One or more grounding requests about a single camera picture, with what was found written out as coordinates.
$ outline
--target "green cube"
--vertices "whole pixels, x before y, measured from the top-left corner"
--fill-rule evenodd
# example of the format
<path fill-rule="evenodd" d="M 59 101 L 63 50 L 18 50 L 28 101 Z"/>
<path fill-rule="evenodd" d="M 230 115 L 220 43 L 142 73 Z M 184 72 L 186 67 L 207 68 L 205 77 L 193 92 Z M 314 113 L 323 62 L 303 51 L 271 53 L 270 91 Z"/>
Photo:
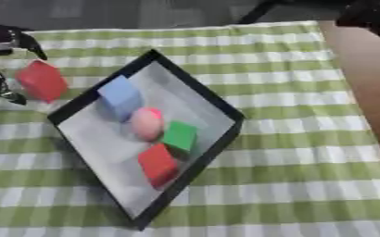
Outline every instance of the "green cube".
<path fill-rule="evenodd" d="M 164 131 L 162 142 L 170 148 L 174 156 L 188 155 L 196 140 L 195 126 L 173 120 Z"/>

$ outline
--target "red cube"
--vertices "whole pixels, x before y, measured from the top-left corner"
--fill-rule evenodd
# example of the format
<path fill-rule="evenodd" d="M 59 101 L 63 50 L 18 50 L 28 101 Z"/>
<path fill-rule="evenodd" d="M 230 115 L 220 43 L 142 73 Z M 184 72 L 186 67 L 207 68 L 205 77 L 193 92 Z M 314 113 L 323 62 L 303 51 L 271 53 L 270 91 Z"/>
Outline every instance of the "red cube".
<path fill-rule="evenodd" d="M 34 60 L 25 69 L 20 70 L 16 78 L 29 94 L 47 103 L 52 102 L 68 89 L 58 69 L 40 60 Z"/>
<path fill-rule="evenodd" d="M 178 173 L 177 163 L 163 143 L 138 155 L 138 162 L 154 188 L 164 185 Z"/>

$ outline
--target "black box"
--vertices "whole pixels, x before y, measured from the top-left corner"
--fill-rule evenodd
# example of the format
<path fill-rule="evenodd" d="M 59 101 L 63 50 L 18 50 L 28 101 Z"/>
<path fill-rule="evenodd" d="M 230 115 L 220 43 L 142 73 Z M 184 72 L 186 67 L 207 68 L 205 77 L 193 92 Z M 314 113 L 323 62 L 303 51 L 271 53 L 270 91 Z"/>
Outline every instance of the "black box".
<path fill-rule="evenodd" d="M 147 183 L 137 154 L 150 144 L 123 133 L 129 126 L 112 120 L 97 90 L 123 75 L 141 91 L 165 120 L 195 125 L 197 141 L 179 175 L 155 190 Z M 73 146 L 108 190 L 131 224 L 142 230 L 239 134 L 244 116 L 209 88 L 151 50 L 51 113 L 48 119 Z"/>

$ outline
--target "blue cube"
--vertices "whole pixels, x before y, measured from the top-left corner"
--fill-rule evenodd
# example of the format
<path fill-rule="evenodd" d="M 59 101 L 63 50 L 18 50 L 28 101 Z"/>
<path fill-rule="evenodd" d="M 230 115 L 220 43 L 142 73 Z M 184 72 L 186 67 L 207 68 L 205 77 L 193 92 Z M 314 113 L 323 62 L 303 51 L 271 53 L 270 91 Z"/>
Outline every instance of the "blue cube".
<path fill-rule="evenodd" d="M 103 85 L 98 92 L 121 122 L 128 120 L 131 114 L 144 103 L 138 89 L 124 76 L 119 76 Z"/>

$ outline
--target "green and white checkered tablecloth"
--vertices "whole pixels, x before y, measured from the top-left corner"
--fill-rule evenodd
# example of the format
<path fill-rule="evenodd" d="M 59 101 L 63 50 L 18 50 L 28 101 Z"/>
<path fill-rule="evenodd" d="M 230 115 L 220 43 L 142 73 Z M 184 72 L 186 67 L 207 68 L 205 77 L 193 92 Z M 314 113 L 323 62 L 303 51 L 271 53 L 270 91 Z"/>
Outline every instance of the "green and white checkered tablecloth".
<path fill-rule="evenodd" d="M 165 31 L 33 34 L 70 90 L 0 99 L 0 237 L 380 237 L 380 149 L 316 22 Z M 241 135 L 143 232 L 46 114 L 156 48 L 246 116 Z M 0 57 L 12 80 L 34 56 Z"/>

